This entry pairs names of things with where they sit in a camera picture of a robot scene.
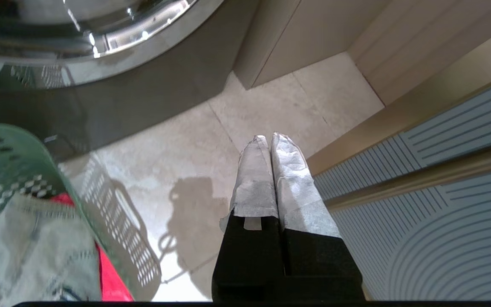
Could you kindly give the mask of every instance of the striped panel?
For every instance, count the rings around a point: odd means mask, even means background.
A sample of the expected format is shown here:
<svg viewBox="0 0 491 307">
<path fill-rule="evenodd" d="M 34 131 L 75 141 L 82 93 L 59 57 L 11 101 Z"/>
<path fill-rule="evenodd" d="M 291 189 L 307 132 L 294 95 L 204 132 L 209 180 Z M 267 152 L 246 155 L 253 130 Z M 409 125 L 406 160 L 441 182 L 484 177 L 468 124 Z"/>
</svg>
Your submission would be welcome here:
<svg viewBox="0 0 491 307">
<path fill-rule="evenodd" d="M 409 208 L 410 202 L 419 209 Z M 442 206 L 439 189 L 429 188 L 331 214 L 373 298 L 387 298 L 388 267 L 403 237 Z"/>
<path fill-rule="evenodd" d="M 491 89 L 314 178 L 324 200 L 491 145 Z M 491 175 L 332 213 L 374 299 L 491 299 Z"/>
<path fill-rule="evenodd" d="M 314 177 L 314 183 L 321 198 L 329 200 L 423 166 L 397 135 Z"/>
</svg>

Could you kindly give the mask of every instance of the washing machine door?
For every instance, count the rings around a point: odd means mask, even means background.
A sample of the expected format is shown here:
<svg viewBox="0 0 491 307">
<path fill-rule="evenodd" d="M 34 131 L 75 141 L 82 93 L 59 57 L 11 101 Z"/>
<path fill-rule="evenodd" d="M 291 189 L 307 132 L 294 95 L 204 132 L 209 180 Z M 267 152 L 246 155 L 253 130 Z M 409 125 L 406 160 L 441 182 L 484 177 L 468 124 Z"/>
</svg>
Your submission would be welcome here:
<svg viewBox="0 0 491 307">
<path fill-rule="evenodd" d="M 223 0 L 0 0 L 0 90 L 103 80 L 168 51 Z"/>
<path fill-rule="evenodd" d="M 148 40 L 195 0 L 0 0 L 0 57 L 53 64 L 115 54 Z"/>
</svg>

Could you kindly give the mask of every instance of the chrome door rim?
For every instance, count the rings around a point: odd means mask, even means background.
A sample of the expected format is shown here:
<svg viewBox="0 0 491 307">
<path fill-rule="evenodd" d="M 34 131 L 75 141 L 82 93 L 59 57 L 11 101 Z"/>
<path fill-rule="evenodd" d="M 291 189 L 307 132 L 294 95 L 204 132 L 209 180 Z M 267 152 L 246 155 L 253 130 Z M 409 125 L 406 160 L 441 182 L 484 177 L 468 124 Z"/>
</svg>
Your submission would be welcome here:
<svg viewBox="0 0 491 307">
<path fill-rule="evenodd" d="M 174 23 L 197 0 L 167 0 L 160 5 L 132 12 L 129 20 L 113 29 L 84 27 L 73 23 L 56 26 L 21 25 L 21 29 L 0 31 L 0 59 L 18 64 L 55 64 L 87 61 L 118 53 L 146 41 Z M 51 31 L 59 35 L 51 36 Z"/>
</svg>

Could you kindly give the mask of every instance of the washing machine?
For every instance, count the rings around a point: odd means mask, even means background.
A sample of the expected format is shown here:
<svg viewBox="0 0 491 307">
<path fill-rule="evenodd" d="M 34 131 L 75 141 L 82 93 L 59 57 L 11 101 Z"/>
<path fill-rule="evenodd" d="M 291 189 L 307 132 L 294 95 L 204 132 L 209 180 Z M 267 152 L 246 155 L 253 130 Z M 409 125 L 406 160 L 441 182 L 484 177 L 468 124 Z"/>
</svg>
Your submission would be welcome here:
<svg viewBox="0 0 491 307">
<path fill-rule="evenodd" d="M 0 0 L 0 123 L 62 161 L 220 93 L 257 0 Z"/>
</svg>

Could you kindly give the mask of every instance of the gray cloth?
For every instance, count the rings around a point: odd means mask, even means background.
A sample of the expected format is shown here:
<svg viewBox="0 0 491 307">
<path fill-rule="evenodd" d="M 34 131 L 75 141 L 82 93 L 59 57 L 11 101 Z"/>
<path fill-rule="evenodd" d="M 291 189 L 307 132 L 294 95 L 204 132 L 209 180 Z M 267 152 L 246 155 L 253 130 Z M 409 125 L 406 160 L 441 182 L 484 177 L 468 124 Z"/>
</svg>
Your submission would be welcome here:
<svg viewBox="0 0 491 307">
<path fill-rule="evenodd" d="M 341 237 L 314 185 L 300 148 L 288 136 L 274 133 L 271 157 L 281 226 L 284 229 Z"/>
<path fill-rule="evenodd" d="M 15 194 L 0 213 L 0 306 L 99 300 L 98 251 L 75 208 Z"/>
<path fill-rule="evenodd" d="M 255 136 L 242 151 L 236 185 L 230 200 L 230 212 L 220 221 L 223 232 L 232 210 L 234 216 L 245 218 L 278 217 L 269 144 L 264 136 Z M 247 220 L 246 224 L 251 226 L 260 223 L 258 220 Z M 260 230 L 257 226 L 246 229 Z"/>
</svg>

